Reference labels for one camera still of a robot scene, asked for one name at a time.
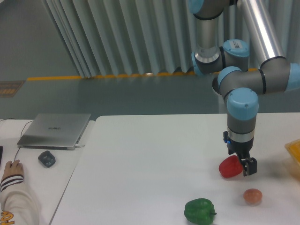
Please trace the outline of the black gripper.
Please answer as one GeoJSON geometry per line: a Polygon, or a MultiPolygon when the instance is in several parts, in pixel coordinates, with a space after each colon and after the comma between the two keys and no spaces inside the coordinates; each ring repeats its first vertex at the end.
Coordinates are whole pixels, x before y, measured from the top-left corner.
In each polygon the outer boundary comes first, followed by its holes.
{"type": "Polygon", "coordinates": [[[243,176],[250,176],[257,173],[257,160],[250,157],[250,150],[253,147],[254,139],[247,142],[237,142],[229,137],[228,131],[223,132],[223,140],[227,145],[228,154],[236,154],[243,167],[243,176]]]}

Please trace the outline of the white sleeved forearm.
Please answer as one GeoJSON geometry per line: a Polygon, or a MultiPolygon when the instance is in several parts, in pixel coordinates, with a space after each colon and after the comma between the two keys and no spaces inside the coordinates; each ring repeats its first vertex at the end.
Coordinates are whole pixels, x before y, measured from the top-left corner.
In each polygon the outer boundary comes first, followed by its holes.
{"type": "Polygon", "coordinates": [[[0,206],[2,225],[39,224],[37,204],[20,174],[10,175],[1,182],[0,206]]]}

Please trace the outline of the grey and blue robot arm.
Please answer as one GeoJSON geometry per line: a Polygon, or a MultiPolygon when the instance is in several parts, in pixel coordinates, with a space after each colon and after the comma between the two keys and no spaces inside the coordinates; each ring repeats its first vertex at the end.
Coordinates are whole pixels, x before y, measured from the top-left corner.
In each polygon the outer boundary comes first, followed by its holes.
{"type": "Polygon", "coordinates": [[[298,89],[300,66],[289,63],[276,36],[270,14],[262,0],[190,0],[189,11],[197,19],[198,46],[192,53],[198,75],[218,72],[213,81],[223,98],[227,112],[227,130],[223,134],[229,154],[236,154],[244,176],[257,171],[250,156],[254,142],[258,96],[298,89]],[[228,6],[236,5],[244,16],[259,69],[249,71],[249,47],[240,39],[218,46],[217,20],[228,6]]]}

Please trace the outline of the person's hand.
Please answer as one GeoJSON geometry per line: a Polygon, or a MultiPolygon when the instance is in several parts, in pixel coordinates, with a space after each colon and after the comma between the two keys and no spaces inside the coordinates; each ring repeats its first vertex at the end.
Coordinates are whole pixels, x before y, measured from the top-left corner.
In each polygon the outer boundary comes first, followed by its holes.
{"type": "Polygon", "coordinates": [[[4,179],[15,175],[24,177],[23,164],[20,160],[15,160],[14,162],[8,161],[6,163],[1,180],[3,181],[4,179]]]}

